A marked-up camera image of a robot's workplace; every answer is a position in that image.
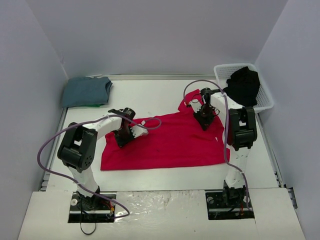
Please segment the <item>red t shirt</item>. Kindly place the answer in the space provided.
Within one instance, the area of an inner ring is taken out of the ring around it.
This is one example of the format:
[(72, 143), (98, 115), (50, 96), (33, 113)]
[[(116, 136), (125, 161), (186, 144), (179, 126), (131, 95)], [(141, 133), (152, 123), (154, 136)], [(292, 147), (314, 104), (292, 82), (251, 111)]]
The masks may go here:
[(193, 109), (180, 103), (176, 113), (159, 121), (138, 118), (149, 127), (148, 135), (119, 147), (114, 133), (105, 136), (101, 171), (201, 167), (223, 164), (224, 126), (218, 116), (207, 130), (193, 116)]

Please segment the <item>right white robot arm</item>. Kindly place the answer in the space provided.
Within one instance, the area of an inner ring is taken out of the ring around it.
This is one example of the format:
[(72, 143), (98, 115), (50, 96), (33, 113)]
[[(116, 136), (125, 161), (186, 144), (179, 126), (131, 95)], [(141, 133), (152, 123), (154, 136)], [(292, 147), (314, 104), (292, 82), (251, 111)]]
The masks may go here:
[(217, 89), (204, 88), (200, 96), (202, 101), (191, 101), (190, 104), (202, 130), (207, 130), (215, 117), (220, 117), (224, 123), (223, 154), (229, 151), (229, 160), (221, 199), (226, 206), (232, 207), (247, 194), (243, 173), (250, 149), (258, 137), (255, 111)]

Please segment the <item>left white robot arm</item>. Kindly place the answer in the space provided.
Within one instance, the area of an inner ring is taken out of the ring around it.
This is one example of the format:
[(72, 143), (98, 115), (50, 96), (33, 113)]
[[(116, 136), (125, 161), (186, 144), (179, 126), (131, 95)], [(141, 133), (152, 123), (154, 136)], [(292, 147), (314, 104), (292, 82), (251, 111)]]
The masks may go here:
[(135, 111), (128, 107), (120, 110), (111, 109), (101, 119), (70, 128), (63, 136), (57, 157), (79, 184), (77, 193), (83, 197), (82, 203), (89, 209), (95, 209), (101, 203), (100, 187), (91, 168), (97, 140), (113, 133), (117, 145), (120, 148), (124, 147), (135, 139), (130, 126), (130, 120), (135, 115)]

